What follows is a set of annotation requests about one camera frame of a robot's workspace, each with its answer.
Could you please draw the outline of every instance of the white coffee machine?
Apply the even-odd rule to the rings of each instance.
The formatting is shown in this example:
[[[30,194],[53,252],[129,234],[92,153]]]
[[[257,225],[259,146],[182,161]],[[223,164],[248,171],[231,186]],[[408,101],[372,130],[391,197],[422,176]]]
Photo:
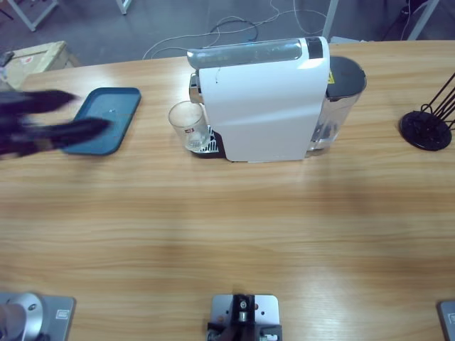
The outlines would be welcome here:
[[[350,62],[351,69],[352,64],[357,67],[356,77],[341,72],[344,76],[337,79],[331,72],[328,44],[322,37],[189,50],[188,61],[196,69],[190,98],[204,104],[213,130],[209,146],[196,153],[268,162],[301,160],[309,149],[325,148],[321,139],[334,140],[340,126],[335,124],[334,131],[329,124],[337,116],[334,108],[341,108],[344,115],[336,120],[344,121],[346,108],[352,107],[366,85],[360,67],[341,59]],[[331,100],[328,86],[338,82],[337,88],[342,89],[346,78],[352,78],[349,83],[357,79],[358,86],[351,86],[346,94],[337,91]]]

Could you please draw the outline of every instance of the yellow label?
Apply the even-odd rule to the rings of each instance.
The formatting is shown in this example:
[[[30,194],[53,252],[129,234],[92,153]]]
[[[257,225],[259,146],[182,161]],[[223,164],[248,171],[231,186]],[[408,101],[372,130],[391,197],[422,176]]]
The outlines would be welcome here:
[[[335,78],[333,78],[332,70],[330,70],[330,72],[328,73],[328,83],[335,84]]]

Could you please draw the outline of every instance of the gray floor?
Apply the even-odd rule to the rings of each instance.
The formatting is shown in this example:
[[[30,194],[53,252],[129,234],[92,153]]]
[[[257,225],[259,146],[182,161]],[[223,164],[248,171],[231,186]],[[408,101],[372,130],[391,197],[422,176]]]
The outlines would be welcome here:
[[[41,0],[22,0],[21,8],[31,17],[47,5]],[[296,0],[298,9],[326,13],[329,0]],[[241,16],[258,22],[275,14],[269,0],[133,0],[126,16],[115,0],[59,0],[59,7],[30,32],[9,6],[10,21],[0,14],[0,50],[14,50],[58,40],[66,40],[83,65],[140,60],[144,52],[160,40],[185,34],[207,33],[226,16]],[[292,0],[274,0],[281,11],[293,9]],[[397,17],[405,0],[341,0],[331,36],[358,40],[381,40]],[[324,19],[311,12],[298,12],[307,31],[322,29]],[[418,17],[412,18],[409,28]],[[399,40],[404,23],[397,23],[386,40]],[[223,30],[247,27],[231,23]],[[305,36],[296,24],[294,13],[282,14],[276,21],[258,27],[257,40]],[[243,43],[254,38],[255,30],[223,35],[217,45]],[[215,36],[184,38],[157,47],[197,48],[213,42]],[[455,0],[441,0],[419,39],[455,39]],[[182,50],[167,50],[156,58],[184,55]]]

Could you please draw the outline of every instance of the white cable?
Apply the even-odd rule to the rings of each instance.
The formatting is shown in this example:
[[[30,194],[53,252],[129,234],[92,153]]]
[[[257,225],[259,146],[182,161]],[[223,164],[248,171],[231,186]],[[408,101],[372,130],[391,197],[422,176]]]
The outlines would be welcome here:
[[[414,13],[412,15],[414,15],[418,10],[424,8],[427,4],[428,4],[428,2],[424,2],[422,5],[417,7],[417,9],[414,11]],[[403,36],[405,35],[406,27],[410,23],[410,20],[411,20],[411,0],[409,0],[409,3],[408,3],[408,11],[409,11],[409,15],[407,16],[406,25],[403,28],[403,31],[401,32],[400,40],[403,40]]]
[[[209,46],[213,46],[215,43],[218,42],[218,40],[220,39],[220,35],[221,35],[221,34],[239,33],[239,32],[244,32],[244,31],[247,31],[247,30],[251,30],[251,29],[254,28],[254,27],[258,27],[258,26],[263,25],[263,24],[265,24],[265,23],[269,23],[269,22],[275,21],[275,20],[278,19],[279,16],[281,16],[282,14],[286,14],[286,13],[295,13],[295,12],[297,12],[297,11],[298,11],[298,12],[300,12],[300,11],[302,11],[302,12],[313,12],[313,13],[319,14],[320,16],[323,16],[324,18],[327,18],[327,16],[326,16],[325,14],[323,14],[323,13],[321,13],[321,12],[318,12],[318,11],[313,11],[313,10],[311,10],[311,9],[299,9],[299,10],[297,10],[297,11],[291,10],[291,11],[280,12],[279,9],[278,9],[277,7],[273,6],[272,1],[273,1],[273,0],[270,0],[270,6],[271,6],[275,11],[277,11],[277,13],[276,13],[275,15],[271,16],[270,18],[266,19],[266,20],[258,21],[258,22],[256,22],[256,23],[253,23],[255,26],[246,27],[246,28],[243,28],[243,29],[237,30],[237,31],[224,31],[224,32],[221,32],[220,29],[217,28],[217,31],[216,31],[216,32],[209,32],[209,33],[202,33],[202,34],[187,34],[187,35],[184,35],[184,36],[178,36],[178,37],[172,37],[172,38],[163,39],[163,40],[159,41],[158,43],[154,44],[153,46],[151,46],[151,47],[145,52],[144,56],[142,57],[142,60],[144,60],[144,59],[146,58],[146,56],[149,54],[149,52],[152,51],[156,46],[161,45],[162,43],[165,43],[166,41],[176,40],[176,39],[181,39],[181,38],[204,37],[204,36],[211,36],[211,35],[213,35],[213,34],[217,34],[217,35],[218,35],[217,39],[216,39],[213,43],[211,43],[211,44],[209,45]],[[227,18],[237,18],[237,19],[239,19],[239,20],[246,21],[245,19],[240,18],[240,17],[238,17],[238,16],[227,16],[227,17],[225,17],[225,18],[220,19],[220,20],[218,21],[217,25],[219,25],[220,23],[222,23],[222,22],[223,22],[225,19],[227,19]],[[322,29],[321,29],[321,30],[318,30],[318,31],[315,31],[315,32],[306,32],[305,30],[303,30],[303,31],[304,31],[306,34],[311,35],[311,34],[315,34],[315,33],[321,32]],[[153,54],[151,55],[150,59],[153,59],[154,56],[155,56],[157,53],[159,53],[159,52],[161,52],[161,51],[164,51],[164,50],[188,50],[188,49],[186,49],[186,48],[177,48],[177,47],[162,48],[162,49],[156,51],[155,53],[153,53]]]
[[[299,25],[300,30],[301,30],[302,32],[306,33],[306,31],[301,27],[300,21],[299,21],[299,17],[297,16],[296,0],[294,0],[294,15],[295,15],[295,17],[296,17],[296,22],[297,22],[297,25]]]

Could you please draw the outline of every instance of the blue tray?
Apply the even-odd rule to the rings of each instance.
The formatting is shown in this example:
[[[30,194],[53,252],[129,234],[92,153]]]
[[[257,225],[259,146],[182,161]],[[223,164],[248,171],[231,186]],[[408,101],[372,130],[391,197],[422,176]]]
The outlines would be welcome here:
[[[74,120],[98,117],[110,120],[111,125],[96,138],[64,148],[64,152],[109,155],[117,151],[140,101],[141,92],[135,87],[99,87],[93,90]]]

